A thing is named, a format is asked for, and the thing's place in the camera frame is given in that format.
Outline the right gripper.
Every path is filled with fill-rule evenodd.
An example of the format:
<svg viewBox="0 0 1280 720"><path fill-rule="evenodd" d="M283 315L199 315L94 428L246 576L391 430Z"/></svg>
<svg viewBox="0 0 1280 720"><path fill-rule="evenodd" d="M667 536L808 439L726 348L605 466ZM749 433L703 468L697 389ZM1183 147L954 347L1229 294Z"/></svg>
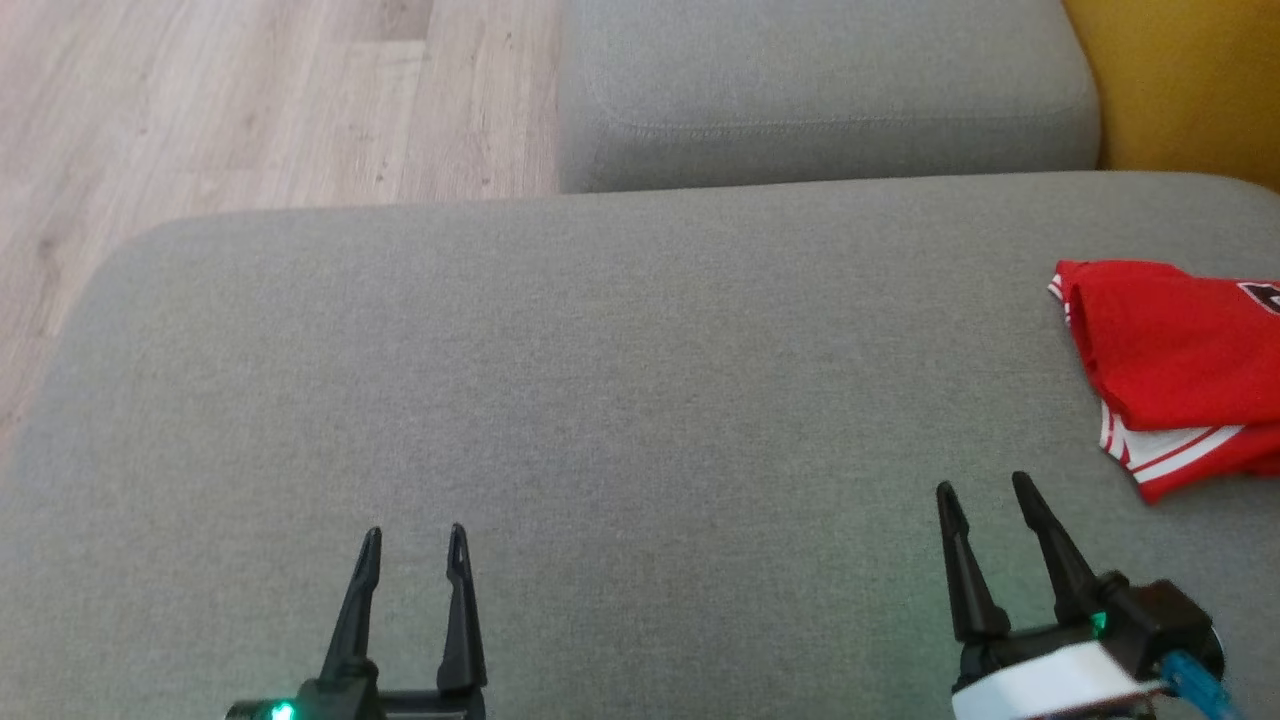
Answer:
<svg viewBox="0 0 1280 720"><path fill-rule="evenodd" d="M969 539L955 488L938 484L940 530L954 637L961 644L952 687L956 719L1087 719L1146 714L1161 692L1157 676L1126 669L1102 642L1114 616L1100 579L1032 477L1012 474L1028 529L1036 536L1053 592L1059 625L1010 632Z"/></svg>

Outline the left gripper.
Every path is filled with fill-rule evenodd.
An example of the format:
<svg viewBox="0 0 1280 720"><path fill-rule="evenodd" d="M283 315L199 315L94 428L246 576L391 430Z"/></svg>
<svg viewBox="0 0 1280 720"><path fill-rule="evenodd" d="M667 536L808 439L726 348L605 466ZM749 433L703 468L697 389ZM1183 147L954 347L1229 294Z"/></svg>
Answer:
<svg viewBox="0 0 1280 720"><path fill-rule="evenodd" d="M468 539L451 528L445 560L451 583L448 628L438 688L380 691L369 657L372 596L381 570L381 529L364 537L323 662L323 683L305 682L291 697L236 701L227 719L484 719L486 659Z"/></svg>

